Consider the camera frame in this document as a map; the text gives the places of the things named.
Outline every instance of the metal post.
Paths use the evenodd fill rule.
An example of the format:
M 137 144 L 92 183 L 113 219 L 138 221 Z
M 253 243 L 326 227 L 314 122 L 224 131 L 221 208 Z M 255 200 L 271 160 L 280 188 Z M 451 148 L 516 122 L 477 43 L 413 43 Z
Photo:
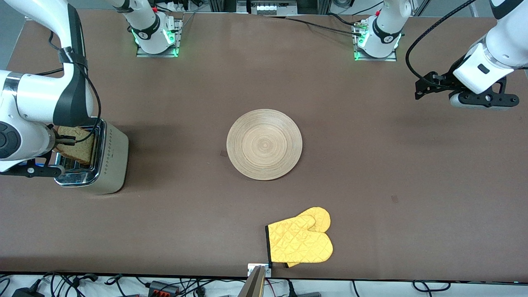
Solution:
M 265 277 L 266 268 L 264 266 L 255 266 L 238 297 L 262 297 Z

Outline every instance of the oven mitt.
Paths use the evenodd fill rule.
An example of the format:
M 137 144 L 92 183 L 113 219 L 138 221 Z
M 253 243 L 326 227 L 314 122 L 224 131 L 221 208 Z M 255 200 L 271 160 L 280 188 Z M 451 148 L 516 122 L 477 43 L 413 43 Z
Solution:
M 330 228 L 330 214 L 322 207 L 312 207 L 301 212 L 299 216 L 311 216 L 315 219 L 315 224 L 308 231 L 326 232 Z M 286 267 L 293 267 L 298 263 L 286 263 Z
M 322 208 L 311 208 L 295 218 L 267 225 L 270 264 L 286 263 L 291 267 L 328 260 L 333 252 L 332 242 L 324 232 L 317 232 L 328 230 L 329 215 L 325 213 L 328 214 Z

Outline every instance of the black circular joint cap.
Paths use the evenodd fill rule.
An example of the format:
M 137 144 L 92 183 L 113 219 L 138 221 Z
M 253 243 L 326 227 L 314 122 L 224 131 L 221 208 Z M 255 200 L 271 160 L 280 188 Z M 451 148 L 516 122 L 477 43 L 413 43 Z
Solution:
M 8 123 L 0 122 L 0 159 L 14 154 L 20 147 L 20 134 Z

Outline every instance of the yellow oven mitt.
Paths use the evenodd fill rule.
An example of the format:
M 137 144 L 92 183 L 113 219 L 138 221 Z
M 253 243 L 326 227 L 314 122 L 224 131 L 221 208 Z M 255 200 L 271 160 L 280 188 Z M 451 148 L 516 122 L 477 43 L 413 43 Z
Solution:
M 330 258 L 334 248 L 324 233 L 330 227 L 330 215 L 320 207 L 313 207 L 295 218 L 266 226 L 268 258 L 272 262 L 320 263 Z

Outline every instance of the red wire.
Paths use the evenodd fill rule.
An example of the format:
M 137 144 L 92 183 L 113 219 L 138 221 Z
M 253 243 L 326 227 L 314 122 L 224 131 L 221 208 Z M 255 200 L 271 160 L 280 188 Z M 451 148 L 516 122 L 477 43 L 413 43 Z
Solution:
M 271 285 L 271 282 L 269 281 L 269 279 L 266 279 L 266 281 L 268 282 L 269 288 L 271 289 L 271 292 L 273 293 L 273 297 L 277 297 L 277 295 L 275 295 L 275 290 L 273 290 L 273 285 Z

